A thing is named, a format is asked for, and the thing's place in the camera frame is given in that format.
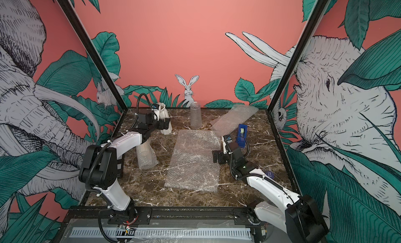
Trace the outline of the bubble wrap pile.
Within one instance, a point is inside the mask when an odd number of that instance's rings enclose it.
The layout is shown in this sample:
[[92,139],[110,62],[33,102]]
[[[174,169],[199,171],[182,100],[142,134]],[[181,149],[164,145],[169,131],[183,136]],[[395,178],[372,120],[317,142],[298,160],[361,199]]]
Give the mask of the bubble wrap pile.
[[213,151],[221,139],[210,130],[180,130],[166,175],[166,188],[217,192],[220,167]]

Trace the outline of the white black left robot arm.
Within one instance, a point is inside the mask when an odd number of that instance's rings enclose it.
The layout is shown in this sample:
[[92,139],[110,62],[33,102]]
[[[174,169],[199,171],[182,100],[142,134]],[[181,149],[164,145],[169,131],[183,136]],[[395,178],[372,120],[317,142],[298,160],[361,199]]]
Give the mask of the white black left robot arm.
[[149,110],[136,110],[136,119],[128,131],[102,145],[90,145],[84,154],[78,179],[85,184],[87,191],[94,192],[106,201],[111,215],[110,224],[129,227],[139,217],[133,199],[118,182],[118,158],[137,146],[143,146],[155,130],[171,132],[165,104],[158,102],[148,105]]

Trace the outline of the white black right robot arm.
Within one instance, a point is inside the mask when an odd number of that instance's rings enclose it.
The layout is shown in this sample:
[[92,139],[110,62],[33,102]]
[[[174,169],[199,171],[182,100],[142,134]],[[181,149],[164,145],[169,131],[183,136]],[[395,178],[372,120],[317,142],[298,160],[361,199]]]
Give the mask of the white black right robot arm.
[[293,243],[319,243],[329,233],[315,200],[301,196],[270,178],[256,164],[248,161],[230,136],[223,136],[222,149],[213,151],[213,162],[228,164],[235,180],[259,191],[274,206],[260,202],[252,210],[261,222],[285,232]]

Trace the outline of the tall white ribbed vase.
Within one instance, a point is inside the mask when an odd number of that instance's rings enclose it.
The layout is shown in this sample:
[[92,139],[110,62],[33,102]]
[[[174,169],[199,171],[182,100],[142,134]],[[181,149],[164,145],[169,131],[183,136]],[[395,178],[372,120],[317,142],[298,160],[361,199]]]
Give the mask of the tall white ribbed vase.
[[164,134],[164,135],[171,134],[172,125],[171,125],[171,120],[170,120],[169,113],[168,113],[168,111],[166,109],[166,105],[164,103],[156,103],[154,105],[155,108],[158,107],[158,106],[161,106],[162,115],[163,115],[163,119],[159,120],[159,124],[161,125],[159,130],[161,130],[161,133]]

